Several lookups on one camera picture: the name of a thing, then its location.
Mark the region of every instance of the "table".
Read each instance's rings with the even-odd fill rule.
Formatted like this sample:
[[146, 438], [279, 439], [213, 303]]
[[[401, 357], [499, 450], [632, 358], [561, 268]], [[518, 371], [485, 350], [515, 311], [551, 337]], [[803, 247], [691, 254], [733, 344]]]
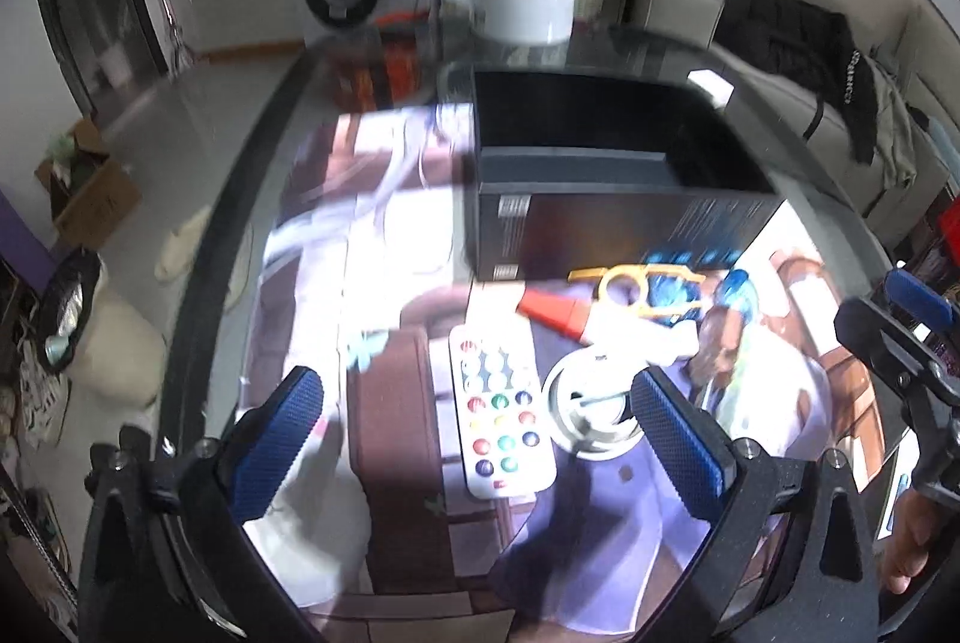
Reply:
[[[706, 534], [643, 440], [608, 461], [555, 447], [569, 471], [536, 495], [491, 502], [467, 493], [448, 336], [464, 322], [513, 316], [522, 290], [470, 286], [462, 192], [476, 67], [693, 83], [712, 95], [787, 202], [740, 264], [760, 293], [761, 328], [751, 331], [762, 340], [752, 347], [789, 355], [818, 381], [805, 399], [763, 400], [776, 400], [779, 420], [751, 427], [735, 408], [725, 426], [782, 443], [772, 451], [818, 453], [846, 438], [863, 483], [902, 434], [896, 397], [829, 339], [827, 303], [870, 293], [889, 261], [803, 142], [717, 56], [610, 26], [578, 28], [549, 49], [485, 43], [450, 20], [332, 38], [304, 52], [277, 88], [213, 212], [170, 348], [160, 441], [184, 450], [219, 437], [293, 365], [320, 373], [328, 403], [314, 435], [333, 445], [323, 477], [333, 483], [328, 496], [352, 502], [317, 512], [343, 527], [317, 537], [349, 575], [343, 585], [311, 585], [301, 574], [281, 582], [333, 639], [622, 636], [654, 611]], [[264, 265], [229, 333], [222, 306], [248, 226], [253, 261]], [[722, 274], [708, 274], [715, 288]], [[816, 295], [797, 287], [808, 279], [823, 284]], [[576, 343], [527, 326], [543, 380]], [[689, 389], [683, 365], [668, 371]], [[571, 508], [582, 514], [560, 515]], [[281, 552], [265, 555], [278, 575]], [[336, 599], [311, 600], [331, 587]]]

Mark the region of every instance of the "floor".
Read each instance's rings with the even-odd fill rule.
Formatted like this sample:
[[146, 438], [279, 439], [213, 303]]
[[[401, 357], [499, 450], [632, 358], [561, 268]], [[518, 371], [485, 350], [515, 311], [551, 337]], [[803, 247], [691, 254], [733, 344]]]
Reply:
[[[215, 202], [243, 142], [293, 55], [199, 65], [162, 81], [104, 134], [142, 200], [101, 250], [110, 283], [169, 343], [185, 276], [157, 281], [155, 261], [167, 235]], [[21, 440], [25, 483], [46, 488], [77, 579], [91, 500], [83, 489], [94, 442], [115, 443], [122, 425], [155, 431], [154, 405], [130, 408], [73, 387], [59, 444], [32, 450]]]

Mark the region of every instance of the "screw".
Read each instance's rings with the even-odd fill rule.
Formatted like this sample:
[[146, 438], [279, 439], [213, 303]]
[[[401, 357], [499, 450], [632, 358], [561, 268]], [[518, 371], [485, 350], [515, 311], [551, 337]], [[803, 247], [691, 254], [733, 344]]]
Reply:
[[203, 440], [197, 443], [194, 451], [200, 459], [209, 459], [210, 456], [217, 453], [218, 447], [220, 447], [220, 444], [217, 440], [214, 440], [213, 437], [204, 437]]
[[847, 466], [847, 457], [843, 451], [838, 451], [836, 448], [830, 448], [829, 451], [824, 453], [824, 459], [826, 459], [827, 464], [835, 470], [843, 469]]
[[760, 444], [756, 440], [751, 440], [750, 437], [741, 437], [733, 443], [733, 447], [736, 447], [736, 452], [744, 459], [755, 459], [763, 450]]

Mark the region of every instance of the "white remote control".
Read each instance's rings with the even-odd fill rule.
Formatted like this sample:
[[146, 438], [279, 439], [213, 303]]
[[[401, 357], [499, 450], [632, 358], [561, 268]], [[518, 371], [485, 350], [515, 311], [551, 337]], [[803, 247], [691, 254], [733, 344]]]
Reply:
[[548, 413], [529, 333], [457, 326], [450, 332], [457, 426], [467, 489], [518, 497], [557, 479]]

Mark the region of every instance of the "black box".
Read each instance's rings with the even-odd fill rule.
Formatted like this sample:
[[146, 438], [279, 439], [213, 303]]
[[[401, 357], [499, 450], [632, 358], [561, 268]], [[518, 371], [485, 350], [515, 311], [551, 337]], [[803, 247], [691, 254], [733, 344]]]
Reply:
[[474, 73], [467, 251], [481, 281], [673, 262], [726, 269], [781, 199], [699, 90]]

